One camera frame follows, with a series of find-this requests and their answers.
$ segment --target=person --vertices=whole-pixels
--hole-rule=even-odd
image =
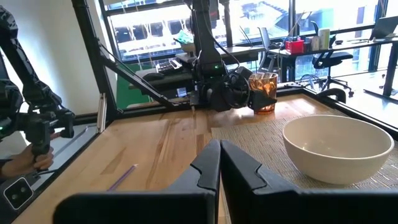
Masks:
[[[60,137],[60,133],[54,133],[50,139],[53,140],[58,137]],[[30,144],[20,154],[13,155],[10,159],[0,160],[0,183],[5,179],[29,174],[36,169],[48,169],[53,164],[53,151],[54,149],[50,147],[47,154],[39,155],[35,160],[32,153],[32,145]]]

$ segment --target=table mat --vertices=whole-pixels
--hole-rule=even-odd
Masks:
[[[345,116],[337,110],[319,114]],[[391,152],[381,170],[367,180],[356,184],[333,185],[302,174],[289,159],[282,137],[285,124],[296,118],[299,118],[299,116],[227,128],[212,128],[211,133],[215,139],[226,139],[233,142],[268,169],[303,189],[392,189],[398,186],[397,143],[395,143],[395,149]]]

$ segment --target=amber glass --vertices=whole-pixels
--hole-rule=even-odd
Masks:
[[[256,73],[249,77],[250,89],[261,90],[266,96],[276,99],[278,74]],[[255,111],[255,114],[268,114],[275,110],[275,103]]]

